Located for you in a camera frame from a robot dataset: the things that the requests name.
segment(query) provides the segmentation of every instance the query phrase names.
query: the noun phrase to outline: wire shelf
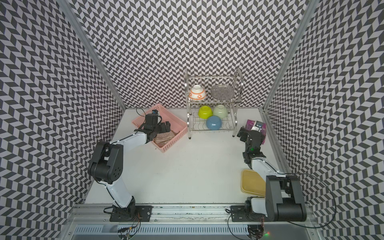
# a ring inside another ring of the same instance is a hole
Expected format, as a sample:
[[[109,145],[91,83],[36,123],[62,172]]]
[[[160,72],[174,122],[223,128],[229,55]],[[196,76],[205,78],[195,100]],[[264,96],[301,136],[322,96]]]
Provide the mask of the wire shelf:
[[[191,132],[202,132],[202,131],[233,131],[235,130],[235,116],[233,113],[233,106],[232,104],[224,104],[226,108],[228,109],[228,116],[226,118],[222,119],[222,126],[219,130],[210,130],[208,129],[206,123],[206,119],[202,119],[199,117],[199,109],[192,109],[192,114],[190,115],[190,131]]]
[[[216,84],[225,85],[233,89],[233,98],[228,100],[217,100],[211,95],[210,87],[213,87],[209,82],[209,79],[217,79]],[[236,70],[234,75],[225,76],[189,76],[187,72],[184,72],[185,82],[185,100],[187,103],[187,128],[188,137],[191,139],[191,132],[202,131],[233,131],[232,136],[235,136],[237,130],[237,109],[241,103],[241,96],[244,88],[244,79],[240,70]],[[193,101],[189,98],[189,90],[194,84],[200,84],[204,86],[207,93],[207,97],[201,101]],[[228,109],[228,116],[222,119],[222,127],[219,130],[210,130],[205,124],[206,119],[202,119],[198,116],[199,108],[201,106],[214,107],[222,104]]]

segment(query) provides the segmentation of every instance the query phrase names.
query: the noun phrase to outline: white table surface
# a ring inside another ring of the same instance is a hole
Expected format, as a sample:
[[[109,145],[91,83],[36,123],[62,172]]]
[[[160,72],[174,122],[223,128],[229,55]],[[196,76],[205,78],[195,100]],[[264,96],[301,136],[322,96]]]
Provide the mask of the white table surface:
[[[170,112],[186,119],[185,109]],[[113,140],[131,135],[136,117],[134,109],[127,109]],[[258,109],[239,109],[238,129],[247,119],[262,121]],[[191,139],[186,134],[165,153],[149,142],[124,152],[121,178],[138,204],[243,203],[251,196],[240,190],[241,172],[249,169],[244,149],[245,143],[232,132],[193,132]],[[278,167],[268,136],[262,152]],[[112,203],[112,198],[94,181],[85,203]]]

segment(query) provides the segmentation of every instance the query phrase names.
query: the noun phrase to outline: blue bowl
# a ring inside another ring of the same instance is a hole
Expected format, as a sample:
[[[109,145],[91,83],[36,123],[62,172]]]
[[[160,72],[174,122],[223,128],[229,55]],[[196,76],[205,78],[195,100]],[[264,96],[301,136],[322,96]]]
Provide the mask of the blue bowl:
[[[209,130],[219,130],[221,128],[221,124],[221,118],[218,116],[209,117],[206,121],[206,125]]]

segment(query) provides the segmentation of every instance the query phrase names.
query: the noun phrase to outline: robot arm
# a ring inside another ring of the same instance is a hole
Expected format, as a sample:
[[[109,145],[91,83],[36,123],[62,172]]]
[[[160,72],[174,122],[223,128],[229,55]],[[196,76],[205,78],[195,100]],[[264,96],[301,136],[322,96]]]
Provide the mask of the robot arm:
[[[306,209],[300,180],[295,175],[281,174],[271,165],[260,146],[264,139],[262,123],[256,122],[248,132],[243,152],[244,162],[265,181],[265,198],[249,197],[245,201],[248,214],[264,214],[271,222],[305,221]]]
[[[157,110],[146,114],[144,123],[129,137],[116,142],[98,142],[89,162],[88,173],[95,181],[105,186],[113,198],[114,205],[120,212],[125,212],[125,215],[134,214],[135,200],[120,179],[123,170],[123,150],[125,148],[130,151],[152,141],[158,133],[169,132],[169,122],[161,120]]]

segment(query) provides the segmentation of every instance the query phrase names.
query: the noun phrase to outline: gray plate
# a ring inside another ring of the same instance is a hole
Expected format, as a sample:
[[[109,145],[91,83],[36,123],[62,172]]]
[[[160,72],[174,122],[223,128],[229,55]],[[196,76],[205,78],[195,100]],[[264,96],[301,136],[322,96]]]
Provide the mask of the gray plate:
[[[235,92],[230,86],[215,85],[211,88],[211,95],[216,100],[231,100]]]

